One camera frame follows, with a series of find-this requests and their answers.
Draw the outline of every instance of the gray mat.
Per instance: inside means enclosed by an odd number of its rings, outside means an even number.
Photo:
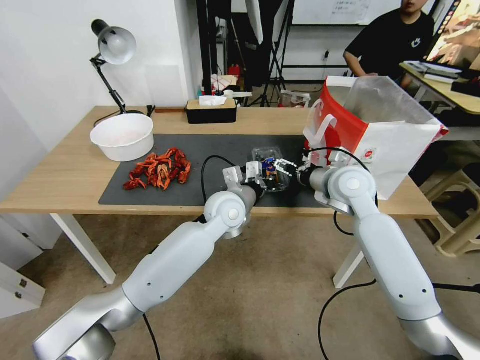
[[[202,164],[210,155],[220,155],[236,165],[244,166],[252,160],[252,149],[277,146],[285,159],[301,160],[304,137],[301,135],[178,135],[155,134],[152,152],[163,154],[168,148],[177,147],[185,152],[191,162],[191,173],[186,184],[172,181],[166,191],[153,186],[146,190],[136,188],[126,191],[123,184],[129,172],[145,157],[122,162],[99,200],[101,205],[169,205],[203,206],[200,172]],[[211,159],[205,168],[204,180],[207,197],[226,190],[222,169],[229,165],[220,159]],[[288,191],[267,193],[258,202],[260,207],[317,208],[312,190],[291,186]]]

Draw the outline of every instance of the beige carpet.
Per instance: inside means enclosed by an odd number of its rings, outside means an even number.
[[[20,272],[46,288],[40,309],[0,320],[0,359],[33,359],[32,341],[82,297],[119,286],[142,257],[185,217],[79,216],[78,220],[117,273],[106,286],[62,236]],[[350,228],[349,219],[341,223]],[[412,220],[401,220],[432,281],[480,283],[479,253],[459,259],[438,254]],[[164,305],[148,312],[163,360],[322,359],[319,313],[336,291],[331,278],[353,244],[330,218],[255,218],[237,239],[217,243],[211,259]],[[367,282],[365,264],[348,285]],[[480,297],[439,290],[446,315],[480,338]],[[322,326],[331,360],[422,359],[409,343],[378,285],[342,294]],[[154,359],[139,321],[114,333],[112,359]]]

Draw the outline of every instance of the lamp shade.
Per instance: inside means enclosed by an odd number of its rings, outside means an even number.
[[[135,37],[124,28],[109,26],[105,21],[97,19],[91,23],[91,29],[98,37],[100,55],[107,63],[125,64],[137,51]]]

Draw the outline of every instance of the crayfish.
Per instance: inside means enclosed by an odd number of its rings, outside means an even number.
[[[189,178],[192,164],[187,160],[184,152],[171,147],[163,155],[152,152],[144,162],[137,162],[136,167],[130,171],[130,180],[123,184],[125,190],[132,190],[152,185],[155,188],[167,190],[170,182],[177,179],[179,184],[185,184]],[[140,179],[146,175],[146,184]]]

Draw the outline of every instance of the white bowl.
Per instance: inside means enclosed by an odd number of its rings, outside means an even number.
[[[107,158],[127,162],[141,158],[154,147],[154,122],[148,116],[127,113],[102,121],[90,132],[90,140]]]

